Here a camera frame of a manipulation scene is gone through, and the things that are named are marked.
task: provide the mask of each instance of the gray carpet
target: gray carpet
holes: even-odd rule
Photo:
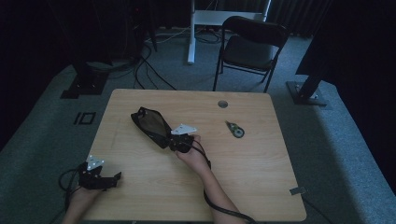
[[[200,37],[214,38],[211,35]],[[188,42],[187,38],[165,41],[159,44],[158,52],[152,52],[148,61],[178,90],[211,91],[219,44],[197,42],[195,64],[187,65]],[[309,43],[309,39],[300,37],[289,39],[268,91],[299,186],[306,187],[308,192],[304,197],[320,211],[306,203],[307,219],[303,223],[329,223],[325,217],[332,223],[396,223],[395,195],[335,87],[325,82],[319,85],[331,109],[295,105],[290,97],[285,82],[306,79],[294,74]],[[146,69],[142,65],[137,73],[146,89],[157,86],[170,90]],[[58,176],[75,168],[88,156],[111,92],[119,88],[141,89],[135,83],[133,70],[121,71],[110,74],[102,95],[60,99],[75,74],[73,67],[68,66],[52,80],[29,117],[0,152],[2,224],[49,223],[63,209]],[[261,92],[260,80],[256,75],[225,70],[219,78],[218,91]],[[93,112],[96,116],[91,125],[75,124],[78,113]],[[61,219],[62,216],[55,223],[60,223]],[[132,223],[132,220],[83,223]]]

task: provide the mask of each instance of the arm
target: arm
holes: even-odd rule
[[[71,196],[62,224],[77,224],[101,191],[101,189],[77,189]]]
[[[195,135],[194,140],[200,142],[201,137]],[[194,142],[192,145],[194,147],[200,148],[199,144],[196,142]],[[201,178],[206,195],[213,204],[231,211],[239,212],[236,206],[221,188],[219,181],[210,170],[205,158],[198,151],[192,148],[187,153],[181,153],[177,151],[176,154],[179,159],[184,161]],[[245,221],[242,218],[224,214],[213,208],[210,209],[216,224],[245,224]]]

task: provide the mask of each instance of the chair backrest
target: chair backrest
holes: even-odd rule
[[[269,44],[283,48],[289,37],[289,31],[282,25],[255,21],[240,16],[231,16],[222,24],[222,31],[230,30],[253,42]]]

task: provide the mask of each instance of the wire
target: wire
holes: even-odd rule
[[[61,211],[59,211],[59,212],[52,218],[52,220],[49,222],[49,224],[54,223],[54,222],[61,216],[61,214],[67,210],[67,208],[68,208],[68,206],[69,206],[69,203],[70,203],[70,197],[71,197],[77,190],[79,190],[79,189],[81,188],[81,187],[79,187],[79,188],[77,188],[77,189],[72,190],[72,185],[73,185],[74,179],[75,179],[75,177],[76,177],[76,174],[78,174],[78,170],[79,170],[80,167],[81,167],[81,165],[79,165],[76,169],[67,170],[66,172],[63,172],[63,173],[59,176],[59,178],[58,178],[58,185],[59,185],[59,187],[60,187],[63,191],[65,191],[65,194],[64,194],[64,208],[63,208]],[[69,179],[69,181],[68,181],[67,187],[65,187],[64,184],[62,183],[62,180],[64,179],[64,176],[65,176],[65,175],[70,174],[70,173],[72,173],[72,172],[73,172],[73,174],[71,175],[71,177],[70,177],[70,179]]]
[[[330,224],[333,224],[333,222],[326,217],[326,215],[324,215],[318,208],[316,208],[311,202],[309,202],[305,197],[301,196],[303,198],[303,201],[306,202],[307,204],[309,204],[309,206],[311,206],[313,209],[315,209],[315,211],[317,211],[321,216],[324,217],[324,219],[326,219]]]
[[[139,68],[140,68],[140,66],[144,63],[146,66],[148,65],[148,67],[154,72],[154,74],[160,79],[160,80],[162,80],[164,83],[166,83],[166,85],[168,85],[170,88],[172,88],[174,91],[176,91],[177,89],[174,87],[174,86],[172,86],[172,84],[170,84],[168,81],[166,81],[163,77],[161,77],[160,76],[160,74],[158,74],[158,72],[151,66],[151,64],[147,61],[147,59],[149,58],[149,56],[151,55],[151,52],[152,52],[152,50],[151,50],[151,48],[148,46],[148,45],[144,45],[146,48],[148,48],[148,50],[149,50],[149,53],[148,53],[148,56],[145,58],[145,57],[141,57],[140,59],[140,61],[141,61],[141,63],[137,66],[137,68],[136,68],[136,70],[135,70],[135,72],[134,72],[134,81],[135,82],[137,82],[139,85],[140,85],[140,87],[142,87],[142,89],[144,90],[145,89],[145,87],[142,85],[142,83],[140,83],[140,81],[139,81],[139,79],[138,79],[138,70],[139,70]],[[148,79],[150,80],[150,82],[155,86],[155,88],[157,88],[157,90],[158,90],[158,87],[157,87],[157,85],[155,85],[155,83],[152,81],[152,79],[150,78],[150,76],[149,76],[149,74],[148,74],[148,70],[147,70],[147,76],[148,76]]]

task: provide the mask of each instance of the person's right hand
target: person's right hand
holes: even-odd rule
[[[193,135],[193,137],[194,137],[194,141],[192,145],[200,149],[202,152],[204,152],[204,150],[198,144],[201,141],[201,136]],[[186,153],[176,151],[176,155],[199,176],[202,176],[206,172],[210,172],[210,167],[207,165],[205,157],[200,152],[198,152],[197,149],[190,148],[190,151]]]

